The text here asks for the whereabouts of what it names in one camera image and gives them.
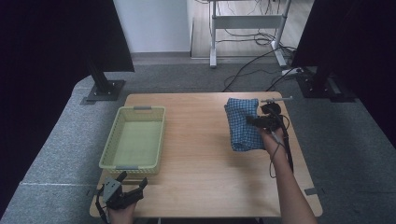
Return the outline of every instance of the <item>white wall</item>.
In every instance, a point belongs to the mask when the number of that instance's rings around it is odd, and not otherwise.
[[[131,53],[190,52],[192,0],[114,0]]]

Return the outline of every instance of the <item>person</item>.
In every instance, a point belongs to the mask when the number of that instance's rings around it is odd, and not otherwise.
[[[270,155],[276,171],[277,193],[279,196],[282,223],[318,223],[315,215],[301,192],[290,169],[284,146],[284,135],[279,128],[274,133],[259,129],[266,151]],[[112,224],[131,224],[136,203],[125,209],[108,209]]]

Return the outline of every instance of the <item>table top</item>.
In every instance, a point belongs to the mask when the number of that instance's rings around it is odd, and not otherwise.
[[[163,154],[158,175],[148,177],[136,217],[280,217],[276,180],[269,155],[259,149],[234,152],[224,105],[229,98],[279,98],[278,92],[131,94],[125,105],[165,106]],[[283,102],[282,115],[289,116]],[[288,128],[294,175],[315,216],[322,214],[317,194],[293,130]],[[98,183],[101,188],[107,171]],[[131,179],[123,191],[137,187]],[[90,208],[99,217],[94,200]]]

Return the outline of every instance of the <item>yellow plastic basket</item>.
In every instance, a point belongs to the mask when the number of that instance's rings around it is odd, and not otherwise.
[[[160,170],[165,127],[163,106],[119,108],[99,167],[117,175],[156,175]]]

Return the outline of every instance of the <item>blue checkered cloth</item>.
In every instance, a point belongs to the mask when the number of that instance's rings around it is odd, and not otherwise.
[[[224,106],[230,126],[231,147],[234,151],[264,149],[262,137],[256,127],[247,124],[246,116],[257,117],[258,99],[228,99]]]

